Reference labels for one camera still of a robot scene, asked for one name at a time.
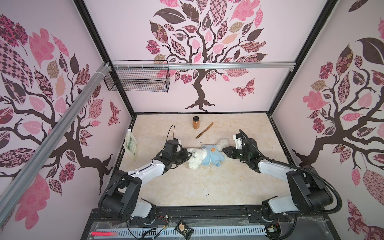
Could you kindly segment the light blue bear hoodie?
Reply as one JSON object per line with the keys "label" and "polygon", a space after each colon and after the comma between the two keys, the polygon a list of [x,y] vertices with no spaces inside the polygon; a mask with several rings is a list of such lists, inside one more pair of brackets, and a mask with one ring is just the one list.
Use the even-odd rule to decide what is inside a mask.
{"label": "light blue bear hoodie", "polygon": [[225,160],[225,156],[218,145],[203,145],[202,150],[207,152],[206,157],[202,161],[203,166],[214,165],[220,167],[221,163]]}

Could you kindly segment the white teddy bear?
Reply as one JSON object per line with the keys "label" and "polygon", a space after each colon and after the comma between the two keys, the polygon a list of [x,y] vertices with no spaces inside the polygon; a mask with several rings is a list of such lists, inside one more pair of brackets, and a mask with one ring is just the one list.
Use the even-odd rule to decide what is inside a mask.
{"label": "white teddy bear", "polygon": [[224,148],[229,146],[227,139],[221,139],[217,144],[202,145],[201,148],[189,148],[187,152],[191,154],[188,160],[188,167],[197,170],[200,166],[220,167],[223,162],[230,158],[223,152]]}

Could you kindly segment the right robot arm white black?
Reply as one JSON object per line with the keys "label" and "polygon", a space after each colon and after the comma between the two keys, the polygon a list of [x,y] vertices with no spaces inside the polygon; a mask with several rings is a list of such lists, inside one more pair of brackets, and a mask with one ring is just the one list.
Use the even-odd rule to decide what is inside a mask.
{"label": "right robot arm white black", "polygon": [[340,195],[313,167],[297,167],[269,159],[260,152],[254,139],[241,134],[234,135],[234,138],[234,147],[223,148],[228,158],[237,159],[251,170],[282,180],[289,186],[289,195],[263,201],[264,218],[270,219],[282,213],[330,214],[340,210]]}

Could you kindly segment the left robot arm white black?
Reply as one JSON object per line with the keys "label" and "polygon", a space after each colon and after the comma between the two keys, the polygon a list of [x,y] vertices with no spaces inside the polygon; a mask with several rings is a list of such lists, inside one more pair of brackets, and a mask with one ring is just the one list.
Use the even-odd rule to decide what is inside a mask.
{"label": "left robot arm white black", "polygon": [[172,139],[166,141],[163,149],[148,164],[134,171],[116,171],[99,200],[100,213],[122,222],[132,218],[153,219],[150,214],[155,205],[139,199],[141,187],[187,162],[191,156],[192,153],[183,148],[178,139]]}

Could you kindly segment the wooden knife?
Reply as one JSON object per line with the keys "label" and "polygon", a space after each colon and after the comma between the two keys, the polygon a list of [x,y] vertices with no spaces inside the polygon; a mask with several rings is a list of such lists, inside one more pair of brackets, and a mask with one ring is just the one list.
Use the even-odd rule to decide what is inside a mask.
{"label": "wooden knife", "polygon": [[196,139],[200,138],[204,133],[206,133],[213,126],[213,124],[214,122],[211,122],[201,133],[196,136]]}

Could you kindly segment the amber spice jar black lid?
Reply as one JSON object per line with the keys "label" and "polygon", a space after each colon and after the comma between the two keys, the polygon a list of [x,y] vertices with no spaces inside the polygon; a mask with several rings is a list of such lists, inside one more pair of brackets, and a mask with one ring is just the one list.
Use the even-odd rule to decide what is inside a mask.
{"label": "amber spice jar black lid", "polygon": [[197,130],[200,127],[200,118],[198,116],[193,117],[193,129]]}

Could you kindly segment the white green refill pouch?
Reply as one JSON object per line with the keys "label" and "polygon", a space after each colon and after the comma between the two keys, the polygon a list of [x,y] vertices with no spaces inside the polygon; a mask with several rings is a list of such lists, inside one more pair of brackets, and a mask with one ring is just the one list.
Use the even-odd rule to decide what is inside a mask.
{"label": "white green refill pouch", "polygon": [[138,154],[138,142],[134,137],[131,129],[127,129],[123,147],[125,149],[125,152],[129,155],[129,157],[135,160]]}

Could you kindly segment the small black brown packet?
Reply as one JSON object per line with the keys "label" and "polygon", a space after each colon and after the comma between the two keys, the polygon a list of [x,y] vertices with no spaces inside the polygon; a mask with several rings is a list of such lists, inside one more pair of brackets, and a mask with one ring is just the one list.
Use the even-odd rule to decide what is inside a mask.
{"label": "small black brown packet", "polygon": [[194,229],[188,227],[183,220],[180,220],[178,222],[175,227],[175,231],[181,234],[185,238],[185,240],[190,240],[194,233]]}

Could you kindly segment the red marker pen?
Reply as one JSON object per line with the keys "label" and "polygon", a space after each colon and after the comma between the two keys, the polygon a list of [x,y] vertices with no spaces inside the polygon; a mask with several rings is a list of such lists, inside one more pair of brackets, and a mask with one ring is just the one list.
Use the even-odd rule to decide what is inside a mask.
{"label": "red marker pen", "polygon": [[118,233],[116,233],[116,232],[91,232],[91,236],[116,237],[116,236],[118,236]]}

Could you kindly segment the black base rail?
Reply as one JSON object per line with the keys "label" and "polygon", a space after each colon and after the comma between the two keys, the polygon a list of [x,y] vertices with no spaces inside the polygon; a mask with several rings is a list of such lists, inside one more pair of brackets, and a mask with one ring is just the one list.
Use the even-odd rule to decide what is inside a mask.
{"label": "black base rail", "polygon": [[[179,220],[183,220],[185,223],[200,220],[247,220],[249,223],[277,224],[278,221],[279,223],[288,223],[294,218],[293,213],[274,214],[269,219],[272,222],[269,223],[262,218],[262,212],[262,205],[155,206],[149,217],[132,217],[129,220],[129,226],[160,226],[167,223],[177,223]],[[105,218],[100,214],[99,209],[92,209],[85,230],[91,229],[96,224],[116,226],[121,223],[125,226],[124,221],[117,218]]]}

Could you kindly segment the rear aluminium rail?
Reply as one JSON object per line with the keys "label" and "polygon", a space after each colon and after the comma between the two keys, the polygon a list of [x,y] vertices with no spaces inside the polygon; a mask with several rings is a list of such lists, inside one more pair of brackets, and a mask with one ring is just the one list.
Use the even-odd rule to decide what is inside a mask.
{"label": "rear aluminium rail", "polygon": [[257,63],[194,63],[194,64],[122,64],[113,63],[113,67],[122,68],[163,68],[169,70],[205,70],[205,69],[293,69],[294,62],[257,62]]}

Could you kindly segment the aluminium rail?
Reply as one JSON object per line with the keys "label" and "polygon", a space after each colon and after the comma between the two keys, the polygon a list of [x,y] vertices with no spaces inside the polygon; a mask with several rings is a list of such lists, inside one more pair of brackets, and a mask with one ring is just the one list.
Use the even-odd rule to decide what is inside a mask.
{"label": "aluminium rail", "polygon": [[113,67],[122,68],[163,68],[169,70],[205,70],[205,69],[293,69],[294,62],[257,62],[257,63],[194,63],[194,64],[122,64],[113,63]]}
{"label": "aluminium rail", "polygon": [[103,63],[93,74],[90,82],[83,88],[81,94],[74,100],[69,109],[53,127],[51,133],[45,138],[42,144],[36,149],[32,158],[24,165],[20,173],[13,179],[1,195],[1,224],[5,222],[20,198],[35,179],[50,154],[59,144],[68,128],[79,115],[82,107],[85,106],[94,90],[111,70],[110,63]]}

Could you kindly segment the left aluminium rail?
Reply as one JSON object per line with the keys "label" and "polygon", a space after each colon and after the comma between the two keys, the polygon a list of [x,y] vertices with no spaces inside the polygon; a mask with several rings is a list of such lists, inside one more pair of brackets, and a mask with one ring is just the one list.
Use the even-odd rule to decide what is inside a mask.
{"label": "left aluminium rail", "polygon": [[59,144],[68,128],[79,115],[82,107],[85,106],[94,90],[111,70],[110,63],[103,63],[93,74],[90,82],[83,88],[81,94],[74,100],[69,109],[53,127],[51,133],[45,138],[42,144],[36,149],[32,158],[24,165],[20,173],[13,179],[1,195],[1,224],[5,222],[20,198],[35,179],[50,154]]}

